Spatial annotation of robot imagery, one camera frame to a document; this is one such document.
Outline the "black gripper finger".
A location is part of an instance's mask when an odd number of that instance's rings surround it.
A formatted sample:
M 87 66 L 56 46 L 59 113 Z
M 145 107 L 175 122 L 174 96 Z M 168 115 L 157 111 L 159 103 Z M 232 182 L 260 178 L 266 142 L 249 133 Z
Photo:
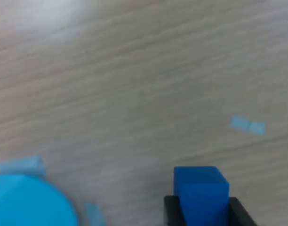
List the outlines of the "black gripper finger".
M 238 198 L 229 198 L 228 226 L 257 226 Z
M 164 225 L 185 226 L 186 222 L 181 209 L 180 200 L 176 195 L 166 195 L 163 199 Z

